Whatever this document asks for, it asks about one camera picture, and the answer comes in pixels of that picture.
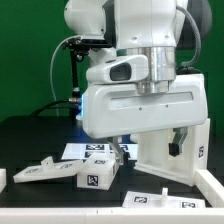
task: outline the white base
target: white base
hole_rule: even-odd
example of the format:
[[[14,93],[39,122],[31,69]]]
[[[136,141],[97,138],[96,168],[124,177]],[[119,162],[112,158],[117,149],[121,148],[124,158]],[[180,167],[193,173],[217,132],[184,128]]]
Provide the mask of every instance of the white base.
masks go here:
[[[224,209],[0,209],[1,224],[223,224]]]
[[[77,187],[108,190],[118,168],[114,153],[93,153],[77,174]]]
[[[0,193],[6,186],[6,170],[0,169]]]
[[[138,159],[135,169],[194,186],[198,169],[207,168],[210,119],[203,125],[188,127],[182,154],[169,155],[173,130],[146,132],[138,135]]]
[[[162,195],[128,191],[123,208],[205,208],[205,201],[193,198],[168,196],[164,188]]]
[[[41,164],[41,166],[27,167],[15,175],[13,177],[15,183],[74,176],[82,168],[83,161],[76,160],[54,164],[52,157],[48,157]]]

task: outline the silver metal part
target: silver metal part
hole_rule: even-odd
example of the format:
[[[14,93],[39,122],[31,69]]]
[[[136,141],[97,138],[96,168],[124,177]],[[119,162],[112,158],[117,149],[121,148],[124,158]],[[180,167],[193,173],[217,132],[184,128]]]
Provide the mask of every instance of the silver metal part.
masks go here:
[[[77,98],[77,97],[72,97],[72,98],[69,98],[69,103],[81,103],[82,102],[82,99],[81,98]]]
[[[127,55],[145,55],[149,62],[148,77],[139,82],[138,93],[162,93],[169,91],[169,81],[176,78],[174,47],[128,49]]]
[[[107,141],[110,145],[110,147],[114,150],[114,153],[116,155],[116,161],[120,163],[120,165],[124,164],[124,152],[120,148],[119,143],[119,137],[109,137],[107,138]]]
[[[173,131],[176,132],[173,143],[179,145],[180,153],[182,153],[182,145],[187,137],[188,128],[174,128]]]

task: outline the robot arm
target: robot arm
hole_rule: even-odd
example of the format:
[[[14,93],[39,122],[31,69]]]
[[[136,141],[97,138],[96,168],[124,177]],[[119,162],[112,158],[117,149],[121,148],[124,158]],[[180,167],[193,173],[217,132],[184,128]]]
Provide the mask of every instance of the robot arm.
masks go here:
[[[68,2],[69,27],[81,39],[105,39],[112,47],[90,51],[96,59],[87,71],[82,118],[88,135],[102,138],[205,122],[203,76],[176,77],[175,49],[185,29],[185,16],[176,8],[191,8],[194,2],[207,0]],[[116,57],[119,49],[127,55]]]
[[[207,0],[70,0],[65,18],[81,43],[110,47],[89,51],[85,132],[108,138],[121,163],[117,136],[140,133],[136,169],[193,185],[195,170],[206,167],[198,149],[207,151],[209,121],[203,75],[176,75],[176,49],[195,45],[186,9],[199,41],[211,27]],[[170,158],[181,153],[184,159]]]

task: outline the cable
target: cable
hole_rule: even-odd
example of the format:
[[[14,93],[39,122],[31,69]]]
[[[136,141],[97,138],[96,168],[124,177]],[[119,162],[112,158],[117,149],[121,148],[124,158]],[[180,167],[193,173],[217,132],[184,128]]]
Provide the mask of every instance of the cable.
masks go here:
[[[77,38],[77,37],[80,37],[80,36],[72,36],[72,37],[69,37],[69,38],[66,38],[65,40],[63,40],[55,49],[53,55],[52,55],[52,58],[51,58],[51,65],[50,65],[50,84],[51,84],[51,93],[52,93],[52,96],[53,96],[53,99],[54,101],[57,101],[57,97],[56,97],[56,94],[55,94],[55,89],[54,89],[54,83],[53,83],[53,68],[54,68],[54,61],[55,61],[55,58],[56,58],[56,55],[58,53],[58,50],[60,49],[61,45],[66,42],[66,41],[69,41],[70,39],[73,39],[73,38]]]
[[[194,57],[192,58],[191,61],[187,61],[187,62],[182,62],[181,63],[181,65],[183,67],[189,67],[189,66],[191,66],[191,65],[193,65],[193,64],[195,64],[197,62],[197,60],[199,59],[200,54],[201,54],[201,37],[200,37],[200,32],[198,30],[196,22],[194,21],[194,18],[192,17],[192,15],[187,10],[185,10],[184,8],[182,8],[180,6],[177,6],[177,10],[181,11],[186,16],[186,18],[189,20],[189,22],[190,22],[190,24],[192,26],[192,29],[194,31],[195,44],[196,44]]]
[[[51,106],[57,105],[56,108],[58,108],[58,104],[68,103],[68,102],[69,102],[69,100],[58,100],[58,101],[49,103],[49,104],[43,106],[42,108],[40,108],[40,109],[38,109],[38,110],[35,110],[30,116],[37,116],[37,115],[40,114],[43,110],[51,109],[51,108],[52,108]]]

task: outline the black cable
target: black cable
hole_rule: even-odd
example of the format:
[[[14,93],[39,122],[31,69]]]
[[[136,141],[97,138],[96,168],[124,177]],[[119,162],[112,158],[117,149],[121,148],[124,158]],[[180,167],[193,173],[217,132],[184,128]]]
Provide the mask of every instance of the black cable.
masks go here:
[[[68,103],[69,101],[68,100],[57,100],[57,101],[54,101],[52,103],[49,103],[45,106],[43,106],[42,108],[38,109],[38,110],[35,110],[30,116],[37,116],[38,114],[40,114],[42,111],[46,110],[46,109],[50,109],[52,106],[54,105],[58,105],[58,104],[62,104],[62,103]]]

